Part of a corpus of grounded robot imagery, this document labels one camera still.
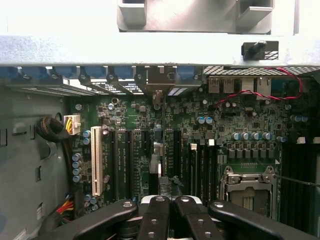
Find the black RAM slot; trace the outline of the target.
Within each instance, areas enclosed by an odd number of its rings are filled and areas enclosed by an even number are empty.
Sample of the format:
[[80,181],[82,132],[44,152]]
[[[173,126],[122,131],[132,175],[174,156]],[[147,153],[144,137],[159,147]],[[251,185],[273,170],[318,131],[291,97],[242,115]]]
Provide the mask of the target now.
[[[282,145],[282,170],[281,175],[286,178],[290,178],[291,170],[291,144],[286,143]],[[289,179],[281,180],[281,222],[286,225],[291,225],[291,185],[292,181]]]
[[[297,180],[312,182],[313,174],[313,151],[307,144],[297,144],[295,161],[295,178]],[[296,227],[307,232],[309,230],[310,219],[310,193],[313,190],[312,186],[296,183]]]
[[210,203],[216,196],[216,148],[215,140],[207,142],[207,198]]

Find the CPU socket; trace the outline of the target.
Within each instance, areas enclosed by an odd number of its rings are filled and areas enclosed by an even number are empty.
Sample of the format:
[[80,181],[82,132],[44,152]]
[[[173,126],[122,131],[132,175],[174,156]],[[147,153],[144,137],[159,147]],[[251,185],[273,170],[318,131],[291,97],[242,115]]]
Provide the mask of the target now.
[[270,165],[256,173],[235,172],[228,165],[220,178],[218,198],[275,220],[278,187],[274,174]]

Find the short black expansion slot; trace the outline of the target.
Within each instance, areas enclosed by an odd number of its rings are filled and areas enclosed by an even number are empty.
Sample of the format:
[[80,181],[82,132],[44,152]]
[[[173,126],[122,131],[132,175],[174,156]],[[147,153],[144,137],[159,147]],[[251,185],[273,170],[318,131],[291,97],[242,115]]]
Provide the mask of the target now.
[[149,130],[143,130],[141,132],[141,145],[144,151],[148,152],[150,150],[150,131]]

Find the white expansion slot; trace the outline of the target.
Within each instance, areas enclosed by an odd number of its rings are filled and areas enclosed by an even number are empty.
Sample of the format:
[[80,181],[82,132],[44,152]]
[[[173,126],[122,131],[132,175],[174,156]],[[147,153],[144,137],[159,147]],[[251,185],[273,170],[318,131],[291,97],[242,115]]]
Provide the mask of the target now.
[[100,196],[103,193],[102,127],[93,126],[90,131],[92,195]]

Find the green motherboard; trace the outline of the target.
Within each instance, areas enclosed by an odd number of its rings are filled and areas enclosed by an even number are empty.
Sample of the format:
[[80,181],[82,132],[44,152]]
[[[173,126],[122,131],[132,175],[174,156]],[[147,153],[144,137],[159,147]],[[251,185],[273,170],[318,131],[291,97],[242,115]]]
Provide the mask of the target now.
[[[207,206],[219,199],[220,178],[226,166],[236,173],[261,173],[272,166],[282,176],[283,144],[291,144],[290,178],[295,178],[297,145],[312,150],[312,182],[320,184],[320,93],[298,99],[261,100],[238,96],[217,105],[213,94],[168,97],[164,106],[146,96],[101,95],[73,97],[72,114],[80,115],[80,134],[72,138],[73,179],[82,190],[75,208],[89,214],[113,199],[111,131],[117,135],[117,200],[140,202],[163,193],[194,195]],[[92,195],[91,127],[102,129],[103,192]],[[132,131],[133,198],[127,198],[125,131]],[[142,148],[142,131],[149,130],[150,150]],[[174,176],[174,130],[181,131],[180,175]],[[208,202],[207,144],[215,140],[215,198]],[[291,183],[291,227],[297,228],[296,182]],[[312,186],[309,234],[320,238],[320,188]]]

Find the thin metal locking lever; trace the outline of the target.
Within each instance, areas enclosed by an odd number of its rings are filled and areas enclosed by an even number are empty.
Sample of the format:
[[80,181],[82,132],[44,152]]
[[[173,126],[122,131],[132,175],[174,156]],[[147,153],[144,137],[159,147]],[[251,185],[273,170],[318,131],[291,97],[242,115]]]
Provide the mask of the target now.
[[298,179],[290,178],[287,176],[281,176],[281,175],[277,175],[277,174],[272,174],[272,176],[277,179],[283,179],[283,180],[287,180],[287,181],[291,181],[291,182],[295,182],[295,183],[299,183],[299,184],[303,184],[303,185],[307,185],[307,186],[313,186],[313,187],[320,188],[320,184],[317,184],[317,183],[298,180]]

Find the white power connector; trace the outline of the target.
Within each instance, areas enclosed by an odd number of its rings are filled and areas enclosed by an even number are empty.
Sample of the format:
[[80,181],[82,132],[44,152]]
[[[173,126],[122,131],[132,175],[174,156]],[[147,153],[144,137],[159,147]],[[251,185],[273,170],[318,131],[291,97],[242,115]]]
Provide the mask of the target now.
[[78,135],[81,132],[81,116],[75,115],[64,115],[63,116],[64,129],[71,136]]

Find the black open PC case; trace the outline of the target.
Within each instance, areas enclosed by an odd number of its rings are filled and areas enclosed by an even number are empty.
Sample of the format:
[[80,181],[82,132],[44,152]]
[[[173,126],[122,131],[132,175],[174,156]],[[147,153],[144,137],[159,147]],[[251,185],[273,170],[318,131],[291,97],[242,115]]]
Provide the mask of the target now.
[[[169,97],[209,94],[219,106],[236,97],[208,93],[207,77],[271,78],[271,101],[320,94],[320,36],[216,33],[116,33],[99,36],[0,35],[0,240],[32,240],[90,213],[75,208],[73,137],[64,128],[72,98],[145,96],[164,107]],[[175,199],[167,240],[194,240]],[[223,240],[258,240],[212,219]],[[107,229],[102,240],[137,240],[140,220]]]

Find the silver rear port block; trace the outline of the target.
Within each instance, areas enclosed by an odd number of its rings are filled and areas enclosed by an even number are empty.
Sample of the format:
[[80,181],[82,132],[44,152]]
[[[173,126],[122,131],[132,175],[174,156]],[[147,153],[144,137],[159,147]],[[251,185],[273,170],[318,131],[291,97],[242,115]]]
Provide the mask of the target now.
[[228,94],[228,98],[241,94],[256,95],[257,100],[271,99],[272,79],[270,77],[227,77],[209,76],[206,79],[208,93]]

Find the grey plastic parts rack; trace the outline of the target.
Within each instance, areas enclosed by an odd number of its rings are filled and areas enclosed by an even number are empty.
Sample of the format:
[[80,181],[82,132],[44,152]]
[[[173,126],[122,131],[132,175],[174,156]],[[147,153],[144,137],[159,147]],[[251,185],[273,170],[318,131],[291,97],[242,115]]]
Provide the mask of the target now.
[[117,26],[121,32],[264,35],[274,6],[274,0],[117,0]]

